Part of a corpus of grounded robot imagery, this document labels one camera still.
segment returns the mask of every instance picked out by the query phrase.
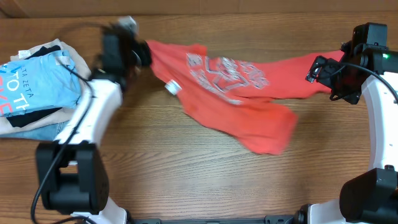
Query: wooden table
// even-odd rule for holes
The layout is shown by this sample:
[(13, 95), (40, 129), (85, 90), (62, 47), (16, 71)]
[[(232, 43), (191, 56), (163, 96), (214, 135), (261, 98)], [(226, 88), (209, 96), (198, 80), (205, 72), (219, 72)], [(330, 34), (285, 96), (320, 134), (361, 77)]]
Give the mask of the wooden table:
[[(0, 62), (18, 50), (54, 39), (65, 26), (117, 17), (0, 20)], [(388, 24), (388, 46), (398, 49), (398, 14), (334, 12), (224, 16), (137, 16), (140, 37), (175, 44), (204, 44), (212, 56), (271, 62), (339, 49), (356, 25)], [(63, 34), (91, 64), (101, 52), (98, 29)], [(368, 113), (317, 95), (284, 100), (299, 122), (281, 156), (257, 155), (235, 139), (206, 129), (183, 113), (164, 84), (149, 72), (124, 99), (100, 149), (110, 195), (134, 218), (233, 218), (294, 213), (306, 203), (337, 198), (341, 186), (366, 171)], [(30, 223), (37, 189), (38, 142), (0, 140), (0, 223)], [(61, 217), (37, 211), (39, 220)]]

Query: red t-shirt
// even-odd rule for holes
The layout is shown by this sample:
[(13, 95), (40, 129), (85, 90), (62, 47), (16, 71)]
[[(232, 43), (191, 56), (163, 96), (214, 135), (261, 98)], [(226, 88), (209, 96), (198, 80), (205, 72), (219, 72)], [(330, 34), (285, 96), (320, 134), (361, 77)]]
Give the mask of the red t-shirt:
[(340, 51), (309, 54), (272, 63), (208, 58), (202, 45), (148, 41), (151, 68), (165, 83), (178, 83), (177, 96), (189, 116), (207, 128), (234, 136), (256, 153), (280, 154), (288, 145), (296, 115), (274, 99), (330, 93), (305, 76), (318, 55), (339, 60)]

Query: wood grain surface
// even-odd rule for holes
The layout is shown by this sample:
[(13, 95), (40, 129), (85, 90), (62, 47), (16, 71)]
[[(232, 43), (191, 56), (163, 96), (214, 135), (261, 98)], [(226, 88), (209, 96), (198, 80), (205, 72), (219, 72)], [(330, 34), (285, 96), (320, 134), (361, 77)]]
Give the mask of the wood grain surface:
[(14, 18), (119, 15), (199, 15), (273, 12), (398, 11), (396, 0), (1, 0)]
[[(0, 22), (0, 62), (18, 50), (51, 41), (80, 22), (107, 24), (117, 17), (6, 19)], [(137, 16), (140, 37), (174, 44), (204, 44), (212, 56), (271, 62), (339, 49), (356, 25), (389, 26), (398, 49), (398, 14), (334, 12), (225, 16)], [(61, 36), (91, 64), (101, 52), (98, 29)], [(257, 155), (232, 137), (206, 129), (183, 113), (164, 84), (145, 71), (126, 94), (100, 149), (112, 198), (134, 218), (233, 218), (294, 213), (306, 203), (337, 198), (341, 186), (366, 171), (368, 112), (327, 95), (281, 100), (299, 117), (281, 156)], [(38, 186), (38, 142), (0, 139), (0, 223), (30, 223)], [(61, 218), (37, 211), (42, 222)]]

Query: wire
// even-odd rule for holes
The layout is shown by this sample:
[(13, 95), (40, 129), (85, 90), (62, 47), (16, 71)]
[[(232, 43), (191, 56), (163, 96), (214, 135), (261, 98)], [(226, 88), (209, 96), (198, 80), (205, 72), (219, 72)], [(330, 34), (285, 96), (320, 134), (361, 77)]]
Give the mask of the wire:
[[(353, 63), (347, 63), (347, 62), (336, 62), (336, 63), (328, 62), (328, 63), (324, 63), (324, 64), (317, 65), (317, 66), (313, 67), (313, 68), (310, 70), (310, 74), (312, 75), (312, 73), (313, 73), (316, 69), (318, 69), (318, 68), (323, 68), (323, 67), (325, 67), (325, 66), (327, 66), (327, 65), (342, 65), (342, 67), (339, 68), (337, 71), (335, 71), (335, 72), (334, 72), (333, 74), (331, 74), (330, 76), (328, 76), (328, 77), (322, 77), (322, 78), (317, 78), (317, 80), (322, 80), (322, 79), (326, 79), (326, 78), (331, 78), (332, 76), (337, 75), (339, 72), (341, 72), (341, 71), (342, 71), (345, 67), (347, 67), (347, 66), (349, 66), (349, 67), (354, 67), (354, 68), (357, 68), (357, 69), (362, 70), (362, 71), (364, 71), (364, 72), (368, 72), (370, 75), (374, 76), (374, 77), (377, 78), (380, 82), (382, 82), (382, 83), (387, 87), (387, 89), (392, 93), (393, 97), (395, 98), (395, 102), (394, 102), (394, 103), (397, 103), (397, 104), (398, 104), (398, 94), (397, 94), (397, 92), (395, 91), (395, 89), (394, 89), (385, 79), (383, 79), (383, 77), (381, 77), (379, 74), (377, 74), (376, 72), (374, 72), (374, 71), (372, 71), (372, 70), (369, 70), (369, 69), (367, 69), (367, 68), (361, 67), (361, 66), (359, 66), (359, 65), (355, 65), (355, 64), (353, 64)], [(334, 95), (331, 95), (331, 96), (330, 96), (330, 100), (331, 100), (331, 101), (336, 101), (336, 100), (340, 100), (340, 99), (342, 99), (342, 98), (344, 98), (344, 97), (345, 97), (345, 96), (339, 96), (339, 97), (334, 98)]]
[(395, 103), (398, 103), (398, 94), (397, 94), (396, 90), (385, 79), (383, 79), (383, 77), (381, 77), (376, 72), (374, 72), (372, 70), (369, 70), (367, 68), (361, 67), (359, 65), (355, 65), (353, 63), (340, 62), (339, 64), (340, 65), (346, 65), (346, 66), (349, 66), (349, 67), (354, 67), (354, 68), (357, 68), (357, 69), (362, 70), (364, 72), (368, 72), (370, 75), (372, 75), (375, 78), (377, 78), (380, 82), (382, 82), (387, 87), (387, 89), (392, 93), (393, 97), (395, 98)]
[(346, 67), (346, 65), (343, 65), (341, 68), (339, 68), (337, 71), (333, 72), (331, 75), (329, 75), (327, 77), (321, 77), (321, 78), (318, 77), (317, 80), (324, 80), (324, 79), (327, 79), (327, 78), (331, 78), (331, 77), (337, 75), (339, 72), (341, 72), (345, 67)]
[[(36, 191), (36, 194), (35, 194), (34, 199), (33, 199), (33, 201), (32, 201), (32, 206), (31, 206), (31, 208), (30, 208), (30, 219), (31, 219), (32, 222), (35, 223), (35, 224), (39, 224), (39, 223), (37, 222), (37, 220), (36, 220), (36, 217), (35, 217), (35, 211), (36, 211), (37, 201), (39, 200), (40, 194), (41, 194), (42, 191), (43, 191), (44, 185), (47, 183), (47, 181), (48, 181), (48, 179), (49, 179), (49, 176), (50, 176), (50, 173), (55, 169), (55, 167), (56, 167), (57, 165), (59, 165), (59, 163), (60, 163), (60, 158), (63, 156), (63, 153), (64, 153), (64, 151), (66, 150), (66, 148), (67, 148), (67, 146), (68, 146), (68, 143), (72, 140), (72, 138), (74, 137), (74, 135), (77, 133), (77, 130), (78, 130), (78, 128), (80, 127), (80, 124), (83, 122), (83, 119), (84, 119), (85, 116), (87, 115), (88, 110), (90, 109), (91, 105), (93, 104), (93, 99), (95, 98), (95, 96), (94, 96), (94, 89), (93, 89), (93, 87), (88, 83), (88, 80), (87, 80), (87, 79), (83, 78), (82, 76), (80, 76), (79, 74), (77, 74), (76, 72), (74, 72), (72, 69), (68, 68), (68, 67), (67, 67), (66, 65), (64, 65), (61, 61), (59, 61), (59, 59), (58, 59), (57, 57), (56, 57), (56, 60), (58, 61), (58, 63), (59, 63), (61, 66), (63, 66), (63, 67), (64, 67), (66, 70), (68, 70), (70, 73), (76, 75), (81, 81), (83, 81), (83, 82), (87, 85), (87, 87), (90, 89), (90, 99), (89, 99), (89, 102), (88, 102), (88, 105), (87, 105), (87, 107), (86, 107), (85, 112), (82, 114), (82, 116), (81, 116), (81, 118), (79, 119), (79, 121), (77, 122), (76, 126), (72, 129), (72, 132), (70, 133), (68, 139), (61, 145), (60, 150), (58, 151), (57, 155), (55, 156), (54, 160), (52, 161), (52, 163), (51, 163), (51, 165), (50, 165), (50, 167), (49, 167), (49, 170), (48, 170), (47, 173), (45, 174), (45, 176), (44, 176), (44, 178), (43, 178), (43, 180), (42, 180), (42, 183), (40, 184), (39, 188), (38, 188), (37, 191)], [(87, 217), (71, 217), (71, 218), (75, 218), (75, 219), (72, 219), (72, 220), (84, 220), (84, 221), (88, 221), (88, 218), (87, 218)]]

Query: stack of clothing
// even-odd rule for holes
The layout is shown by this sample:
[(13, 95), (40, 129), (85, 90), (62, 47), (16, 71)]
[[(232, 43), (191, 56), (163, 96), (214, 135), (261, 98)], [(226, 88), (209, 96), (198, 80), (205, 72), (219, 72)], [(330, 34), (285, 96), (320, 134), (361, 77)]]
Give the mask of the stack of clothing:
[(53, 140), (80, 102), (86, 62), (58, 39), (22, 50), (0, 67), (0, 138)]

